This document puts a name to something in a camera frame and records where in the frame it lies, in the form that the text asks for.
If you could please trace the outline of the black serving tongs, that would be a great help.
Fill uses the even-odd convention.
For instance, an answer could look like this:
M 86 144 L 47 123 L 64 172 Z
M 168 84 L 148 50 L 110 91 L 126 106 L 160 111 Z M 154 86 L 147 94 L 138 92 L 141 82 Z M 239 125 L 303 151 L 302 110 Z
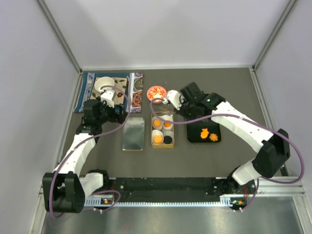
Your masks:
M 162 115 L 174 115 L 176 113 L 176 110 L 175 109 L 170 109 L 170 108 L 167 108 L 167 107 L 161 107 L 159 109 L 159 112 Z

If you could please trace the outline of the orange round cookie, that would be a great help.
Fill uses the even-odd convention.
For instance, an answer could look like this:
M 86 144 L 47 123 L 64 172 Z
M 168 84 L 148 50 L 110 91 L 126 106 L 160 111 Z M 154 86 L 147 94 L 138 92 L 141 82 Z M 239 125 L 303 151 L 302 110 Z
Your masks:
M 153 143 L 154 144 L 161 144 L 163 142 L 163 136 L 156 135 L 153 137 Z
M 172 124 L 168 122 L 163 122 L 163 128 L 169 130 L 172 128 Z

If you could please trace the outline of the black sandwich cookie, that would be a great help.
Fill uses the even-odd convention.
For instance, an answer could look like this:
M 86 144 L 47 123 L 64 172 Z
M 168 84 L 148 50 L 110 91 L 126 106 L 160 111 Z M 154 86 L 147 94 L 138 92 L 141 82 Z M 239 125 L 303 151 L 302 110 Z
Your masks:
M 169 135 L 164 136 L 164 140 L 163 140 L 164 144 L 172 144 L 172 142 L 173 142 L 173 138 L 171 136 Z

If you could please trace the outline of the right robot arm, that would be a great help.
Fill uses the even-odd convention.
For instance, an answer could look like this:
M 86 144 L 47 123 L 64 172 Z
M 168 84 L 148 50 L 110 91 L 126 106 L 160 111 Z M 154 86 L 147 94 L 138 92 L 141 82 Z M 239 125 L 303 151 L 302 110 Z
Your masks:
M 243 139 L 256 152 L 256 157 L 235 168 L 227 177 L 226 185 L 239 193 L 245 185 L 259 177 L 271 178 L 290 157 L 288 133 L 279 129 L 276 134 L 240 113 L 217 93 L 206 94 L 192 82 L 180 91 L 171 90 L 166 98 L 176 112 L 186 120 L 211 115 L 220 124 Z

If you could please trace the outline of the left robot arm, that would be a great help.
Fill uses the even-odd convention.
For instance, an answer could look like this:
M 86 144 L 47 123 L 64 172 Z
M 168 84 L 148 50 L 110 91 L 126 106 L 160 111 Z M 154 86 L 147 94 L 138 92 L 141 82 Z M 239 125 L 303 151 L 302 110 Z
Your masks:
M 51 173 L 42 178 L 44 205 L 51 216 L 56 213 L 80 213 L 85 200 L 94 191 L 106 193 L 111 182 L 103 170 L 91 170 L 80 178 L 82 167 L 96 146 L 99 138 L 104 136 L 102 126 L 106 122 L 125 124 L 129 115 L 123 104 L 109 106 L 100 98 L 84 103 L 83 116 L 77 127 L 73 143 L 61 163 Z

